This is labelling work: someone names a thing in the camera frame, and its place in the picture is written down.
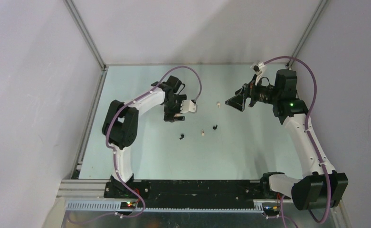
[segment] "white wall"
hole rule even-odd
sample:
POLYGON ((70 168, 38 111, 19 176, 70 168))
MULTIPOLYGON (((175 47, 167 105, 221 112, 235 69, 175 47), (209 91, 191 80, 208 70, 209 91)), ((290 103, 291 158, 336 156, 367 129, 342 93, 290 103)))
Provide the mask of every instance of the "white wall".
MULTIPOLYGON (((371 1, 331 1, 299 58, 317 78, 313 124, 330 161, 348 176, 343 199, 352 225, 371 227, 371 1)), ((308 101, 313 83, 297 70, 308 101)))
POLYGON ((290 55, 319 0, 76 0, 108 64, 240 63, 290 55))
POLYGON ((100 72, 63 1, 0 1, 0 227, 42 226, 100 72))

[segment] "small white object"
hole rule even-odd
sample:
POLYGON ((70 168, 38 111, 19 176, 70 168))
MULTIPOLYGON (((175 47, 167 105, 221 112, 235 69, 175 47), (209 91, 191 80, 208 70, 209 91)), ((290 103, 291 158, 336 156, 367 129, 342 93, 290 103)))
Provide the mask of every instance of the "small white object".
POLYGON ((297 182, 299 182, 298 179, 288 177, 285 174, 274 174, 269 176, 270 189, 288 197, 292 197, 292 187, 297 182))
POLYGON ((259 62, 257 65, 254 65, 254 66, 257 66, 259 68, 259 71, 255 72, 255 74, 257 75, 257 79, 255 80, 255 85, 258 85, 258 82, 261 80, 267 67, 265 66, 264 62, 259 62))
POLYGON ((197 105, 192 100, 185 100, 181 103, 181 113, 195 113, 197 111, 197 105))

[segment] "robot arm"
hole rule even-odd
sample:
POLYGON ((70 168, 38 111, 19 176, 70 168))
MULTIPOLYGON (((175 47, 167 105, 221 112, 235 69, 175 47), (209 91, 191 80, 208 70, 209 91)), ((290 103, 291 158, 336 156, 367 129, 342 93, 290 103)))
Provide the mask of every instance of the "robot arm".
MULTIPOLYGON (((175 122, 184 121, 182 113, 196 112, 197 106, 194 101, 187 100, 187 95, 176 94, 181 85, 184 85, 178 78, 170 76, 166 82, 161 83, 149 95, 130 104, 113 122, 110 132, 109 143, 116 149, 116 164, 118 173, 124 182, 127 182, 133 175, 131 167, 131 145, 136 139, 138 130, 138 118, 157 105, 164 105, 164 121, 175 122)), ((115 113, 126 103, 114 100, 110 107, 103 124, 103 134, 106 135, 107 129, 111 124, 115 113)), ((113 177, 118 180, 114 171, 113 177)))
MULTIPOLYGON (((299 157, 303 179, 290 178, 281 172, 265 173, 261 178, 264 191, 280 192, 292 198, 294 205, 299 210, 324 208, 326 206, 326 184, 318 156, 314 150, 305 129, 305 118, 308 109, 303 100, 296 98, 297 76, 296 72, 282 69, 276 73, 275 85, 262 86, 261 78, 265 66, 260 63, 254 66, 256 72, 251 82, 244 84, 236 91, 236 95, 226 101, 240 111, 244 111, 247 98, 251 98, 249 107, 256 102, 273 105, 273 113, 279 118, 282 125, 292 138, 299 157)), ((318 139, 308 121, 308 131, 311 132, 317 145, 327 174, 331 182, 331 207, 338 205, 348 184, 344 173, 337 173, 334 166, 326 158, 318 139)))

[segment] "small black object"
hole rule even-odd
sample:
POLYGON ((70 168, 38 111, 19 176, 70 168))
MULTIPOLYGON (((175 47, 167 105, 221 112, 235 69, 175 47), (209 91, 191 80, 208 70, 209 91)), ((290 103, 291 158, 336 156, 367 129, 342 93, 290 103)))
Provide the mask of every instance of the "small black object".
POLYGON ((263 211, 267 216, 276 216, 280 213, 279 210, 275 211, 273 208, 270 207, 263 207, 263 211))

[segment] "white connector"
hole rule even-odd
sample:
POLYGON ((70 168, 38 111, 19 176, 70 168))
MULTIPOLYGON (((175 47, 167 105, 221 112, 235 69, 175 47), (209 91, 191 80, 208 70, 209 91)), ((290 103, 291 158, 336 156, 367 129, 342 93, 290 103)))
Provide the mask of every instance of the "white connector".
POLYGON ((258 85, 258 82, 261 80, 262 76, 264 75, 266 68, 267 66, 265 66, 264 62, 259 62, 257 65, 252 66, 252 69, 255 71, 255 74, 257 75, 257 79, 255 80, 255 85, 258 85))
POLYGON ((180 108, 181 113, 196 113, 197 112, 197 105, 192 100, 185 100, 181 103, 180 108))

